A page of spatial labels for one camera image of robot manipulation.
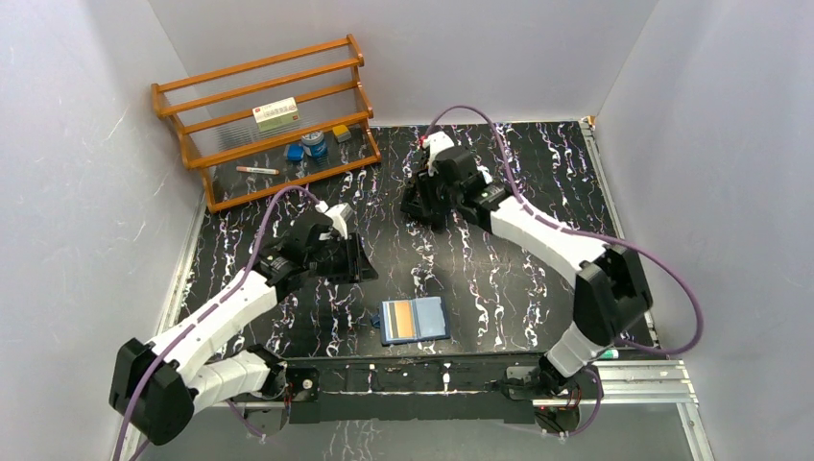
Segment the orange wooden shelf rack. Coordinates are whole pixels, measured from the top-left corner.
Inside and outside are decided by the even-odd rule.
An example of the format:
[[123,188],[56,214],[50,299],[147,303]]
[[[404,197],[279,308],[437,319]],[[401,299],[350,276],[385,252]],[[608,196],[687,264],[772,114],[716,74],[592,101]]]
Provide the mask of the orange wooden shelf rack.
[[158,119],[212,213],[381,161],[353,35],[153,84]]

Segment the blue round tin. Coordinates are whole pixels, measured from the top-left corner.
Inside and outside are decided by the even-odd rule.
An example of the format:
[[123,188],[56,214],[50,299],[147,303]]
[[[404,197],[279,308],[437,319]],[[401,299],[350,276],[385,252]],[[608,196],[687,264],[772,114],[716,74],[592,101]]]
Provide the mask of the blue round tin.
[[327,155],[327,144],[323,131],[304,134],[300,143],[305,154],[311,158],[323,158]]

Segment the teal oval blister pack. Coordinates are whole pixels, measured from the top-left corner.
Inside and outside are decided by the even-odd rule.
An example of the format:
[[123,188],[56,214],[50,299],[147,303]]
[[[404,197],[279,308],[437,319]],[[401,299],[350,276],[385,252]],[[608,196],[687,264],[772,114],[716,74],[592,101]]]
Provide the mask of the teal oval blister pack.
[[479,165],[477,167],[477,170],[482,175],[485,184],[491,184],[493,182],[493,178],[492,178],[491,172],[490,172],[488,167],[486,167],[484,165]]

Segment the yellow grey small block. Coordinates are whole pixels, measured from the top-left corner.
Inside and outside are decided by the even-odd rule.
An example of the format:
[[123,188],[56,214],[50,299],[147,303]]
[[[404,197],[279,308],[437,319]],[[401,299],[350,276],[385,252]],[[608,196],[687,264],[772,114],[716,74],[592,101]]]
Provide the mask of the yellow grey small block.
[[351,133],[348,126],[340,124],[332,128],[332,133],[338,143],[344,143],[351,140]]

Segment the black card box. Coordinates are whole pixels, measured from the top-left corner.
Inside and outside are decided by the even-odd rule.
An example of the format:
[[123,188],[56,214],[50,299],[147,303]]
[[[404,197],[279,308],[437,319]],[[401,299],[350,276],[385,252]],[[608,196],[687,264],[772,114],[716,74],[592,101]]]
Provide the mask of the black card box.
[[400,210],[410,219],[426,226],[441,227],[447,206],[441,184],[428,172],[419,172],[406,183]]

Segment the blue leather card holder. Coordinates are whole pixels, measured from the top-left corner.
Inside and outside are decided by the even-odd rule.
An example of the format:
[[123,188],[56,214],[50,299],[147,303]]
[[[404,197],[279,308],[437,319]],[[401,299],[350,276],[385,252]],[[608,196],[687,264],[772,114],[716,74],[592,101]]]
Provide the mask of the blue leather card holder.
[[441,297],[389,300],[371,316],[383,346],[445,340],[451,337],[449,316]]

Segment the blue small cap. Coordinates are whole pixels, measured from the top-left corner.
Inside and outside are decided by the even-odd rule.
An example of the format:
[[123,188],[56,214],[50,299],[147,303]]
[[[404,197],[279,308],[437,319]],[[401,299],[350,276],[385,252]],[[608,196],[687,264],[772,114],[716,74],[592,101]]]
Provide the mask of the blue small cap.
[[299,144],[289,144],[285,148],[286,159],[290,162],[300,162],[304,157],[304,151]]

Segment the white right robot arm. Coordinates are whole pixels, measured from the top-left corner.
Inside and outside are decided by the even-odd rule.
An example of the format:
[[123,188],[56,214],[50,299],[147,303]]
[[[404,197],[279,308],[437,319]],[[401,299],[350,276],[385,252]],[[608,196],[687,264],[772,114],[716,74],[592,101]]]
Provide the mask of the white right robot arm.
[[569,326],[533,372],[507,373],[510,389],[525,387],[554,398],[566,397],[577,387],[578,373],[653,305],[634,250],[607,243],[603,237],[576,235],[568,226],[536,214],[509,186],[488,180],[465,147],[433,147],[425,142],[401,210],[435,230],[458,212],[469,224],[528,251],[572,288]]

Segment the gold credit card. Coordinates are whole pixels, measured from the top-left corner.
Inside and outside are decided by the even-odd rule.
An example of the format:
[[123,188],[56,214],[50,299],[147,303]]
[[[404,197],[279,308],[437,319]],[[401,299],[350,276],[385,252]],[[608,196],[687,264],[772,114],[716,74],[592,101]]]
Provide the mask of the gold credit card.
[[393,301],[387,305],[389,334],[395,340],[416,338],[414,309],[409,301]]

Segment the orange white marker pen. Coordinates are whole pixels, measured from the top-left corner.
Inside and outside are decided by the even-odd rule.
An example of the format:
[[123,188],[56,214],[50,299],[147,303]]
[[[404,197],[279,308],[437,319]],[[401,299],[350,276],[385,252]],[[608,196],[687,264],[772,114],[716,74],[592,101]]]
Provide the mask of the orange white marker pen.
[[277,176],[280,174],[280,171],[277,169],[264,167],[237,166],[236,171],[247,174],[259,174],[269,176]]

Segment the white green small box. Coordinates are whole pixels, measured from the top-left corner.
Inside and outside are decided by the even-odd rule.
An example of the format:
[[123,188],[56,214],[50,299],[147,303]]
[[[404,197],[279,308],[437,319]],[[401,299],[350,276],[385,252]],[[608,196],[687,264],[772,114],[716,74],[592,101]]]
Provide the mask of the white green small box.
[[288,97],[251,110],[257,129],[261,132],[297,124],[300,121],[299,108],[294,97]]

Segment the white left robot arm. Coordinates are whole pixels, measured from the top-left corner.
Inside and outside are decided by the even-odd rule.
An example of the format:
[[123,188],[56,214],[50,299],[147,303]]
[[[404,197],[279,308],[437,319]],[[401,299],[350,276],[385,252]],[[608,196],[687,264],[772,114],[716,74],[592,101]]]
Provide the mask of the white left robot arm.
[[264,400],[292,396],[297,388],[284,358],[261,345],[214,361],[226,342],[271,311],[309,279],[354,284],[378,275],[348,229],[352,209],[318,204],[292,227],[252,254],[220,293],[198,312],[142,343],[132,339],[117,353],[109,403],[150,443],[175,439],[193,416],[243,394]]

